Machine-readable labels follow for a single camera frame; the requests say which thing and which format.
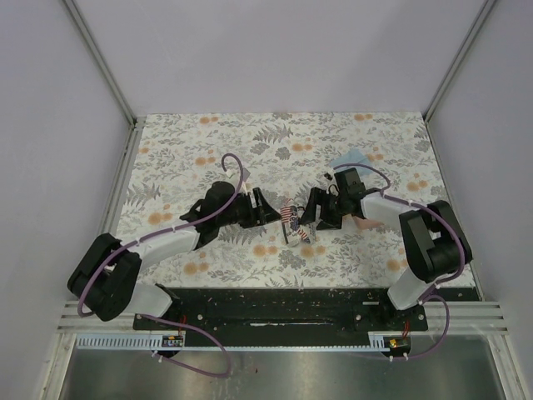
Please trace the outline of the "pink glasses case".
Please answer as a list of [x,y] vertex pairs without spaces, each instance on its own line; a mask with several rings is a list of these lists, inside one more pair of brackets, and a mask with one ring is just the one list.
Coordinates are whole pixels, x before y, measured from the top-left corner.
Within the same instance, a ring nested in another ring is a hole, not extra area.
[[379,221],[376,221],[376,220],[372,220],[372,219],[357,217],[357,216],[354,216],[353,220],[354,220],[357,228],[360,229],[360,230],[367,230],[367,229],[377,228],[377,227],[380,227],[380,226],[383,225],[382,222],[379,222]]

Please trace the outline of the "blue cleaning cloth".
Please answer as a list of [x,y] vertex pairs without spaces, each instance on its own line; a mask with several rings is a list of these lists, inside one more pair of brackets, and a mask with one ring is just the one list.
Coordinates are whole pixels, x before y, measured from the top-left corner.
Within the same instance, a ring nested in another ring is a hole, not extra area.
[[329,163],[329,166],[335,171],[346,171],[349,168],[353,168],[354,164],[371,165],[369,158],[359,151],[357,148],[352,148],[347,153],[337,157]]

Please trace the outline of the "flag pattern glasses case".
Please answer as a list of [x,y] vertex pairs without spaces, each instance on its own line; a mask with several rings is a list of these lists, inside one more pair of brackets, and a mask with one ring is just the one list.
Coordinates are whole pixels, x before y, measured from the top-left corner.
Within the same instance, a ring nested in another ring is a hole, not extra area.
[[314,226],[301,223],[303,212],[303,207],[292,204],[287,204],[280,210],[283,238],[289,248],[300,244],[312,245],[316,241]]

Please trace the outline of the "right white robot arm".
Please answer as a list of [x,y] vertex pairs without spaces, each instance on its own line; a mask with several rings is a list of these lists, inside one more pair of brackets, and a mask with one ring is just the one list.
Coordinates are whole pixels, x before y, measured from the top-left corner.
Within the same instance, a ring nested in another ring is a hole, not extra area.
[[396,330],[408,321],[408,309],[463,273],[472,260],[471,246],[448,202],[422,205],[389,195],[388,177],[385,187],[368,188],[359,168],[382,175],[361,163],[334,167],[336,192],[312,188],[300,223],[317,222],[318,230],[332,230],[341,228],[343,218],[351,216],[359,228],[388,226],[401,233],[407,269],[388,288],[389,303],[378,311],[381,324]]

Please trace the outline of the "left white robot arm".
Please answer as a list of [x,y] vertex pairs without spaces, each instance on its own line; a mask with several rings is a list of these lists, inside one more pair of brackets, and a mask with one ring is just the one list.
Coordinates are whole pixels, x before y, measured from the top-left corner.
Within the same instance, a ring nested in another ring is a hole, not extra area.
[[67,281],[83,316],[109,322],[123,313],[145,314],[163,329],[181,318],[177,298],[162,285],[138,282],[141,271],[167,258],[205,247],[221,228],[255,228],[281,220],[260,188],[237,192],[229,182],[215,182],[174,227],[123,243],[110,233],[99,235]]

